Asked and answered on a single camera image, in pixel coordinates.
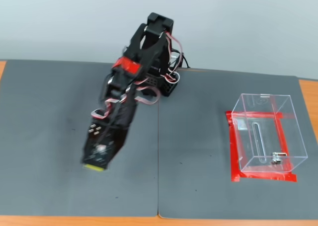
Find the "clear acrylic box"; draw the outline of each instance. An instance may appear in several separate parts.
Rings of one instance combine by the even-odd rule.
[[[244,172],[290,172],[308,158],[290,95],[241,94],[232,120]]]

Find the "wooden table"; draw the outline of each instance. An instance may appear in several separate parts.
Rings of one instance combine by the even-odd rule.
[[[0,62],[0,79],[5,62]],[[300,80],[307,110],[318,138],[318,81]],[[0,216],[0,226],[317,226],[318,221],[270,221],[270,220],[172,220],[160,216],[153,218],[115,217],[48,217],[48,216]]]

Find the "gray mat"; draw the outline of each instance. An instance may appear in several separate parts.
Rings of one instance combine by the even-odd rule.
[[[231,182],[225,111],[241,93],[290,94],[309,158],[298,183]],[[318,147],[296,77],[182,71],[159,102],[159,214],[183,219],[318,219]]]
[[[109,171],[80,164],[109,71],[107,64],[7,62],[0,82],[0,215],[157,214],[157,105],[139,105]]]

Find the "yellow tip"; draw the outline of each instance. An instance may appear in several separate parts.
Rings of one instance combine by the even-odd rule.
[[[96,171],[103,171],[104,169],[95,165],[90,165],[90,164],[85,164],[85,168],[91,169],[91,170],[96,170]]]

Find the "white wall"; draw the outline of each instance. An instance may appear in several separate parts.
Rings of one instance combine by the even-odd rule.
[[[318,78],[318,0],[0,0],[0,59],[114,62],[153,11],[193,67]]]

